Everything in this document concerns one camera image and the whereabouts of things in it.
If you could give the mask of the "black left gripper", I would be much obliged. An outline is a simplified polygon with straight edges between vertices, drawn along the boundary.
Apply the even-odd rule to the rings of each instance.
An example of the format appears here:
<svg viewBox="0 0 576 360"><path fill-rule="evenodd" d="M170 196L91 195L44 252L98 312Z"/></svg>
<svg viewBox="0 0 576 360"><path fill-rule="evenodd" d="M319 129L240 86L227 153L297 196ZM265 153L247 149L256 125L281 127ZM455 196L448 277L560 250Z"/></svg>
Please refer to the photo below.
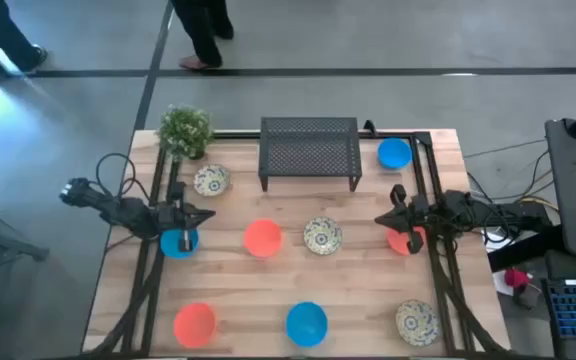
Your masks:
<svg viewBox="0 0 576 360"><path fill-rule="evenodd" d="M166 201L158 208L159 244L163 252L191 252L193 250L190 226L184 210L185 187L184 182L172 183ZM213 210L192 210L190 215L193 217L190 218L190 223L201 224L215 214Z"/></svg>

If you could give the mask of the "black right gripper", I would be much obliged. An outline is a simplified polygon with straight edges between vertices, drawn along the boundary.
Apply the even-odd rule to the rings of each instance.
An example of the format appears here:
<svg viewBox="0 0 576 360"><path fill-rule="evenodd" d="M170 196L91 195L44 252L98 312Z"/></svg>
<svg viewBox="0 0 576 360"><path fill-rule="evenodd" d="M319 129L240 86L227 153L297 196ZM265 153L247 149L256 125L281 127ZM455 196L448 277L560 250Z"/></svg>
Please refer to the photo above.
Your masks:
<svg viewBox="0 0 576 360"><path fill-rule="evenodd" d="M390 247L399 254L417 254L426 242L423 226L418 226L419 213L413 202L406 204L403 185L393 186L390 199L394 208L376 217L375 223L390 230Z"/></svg>

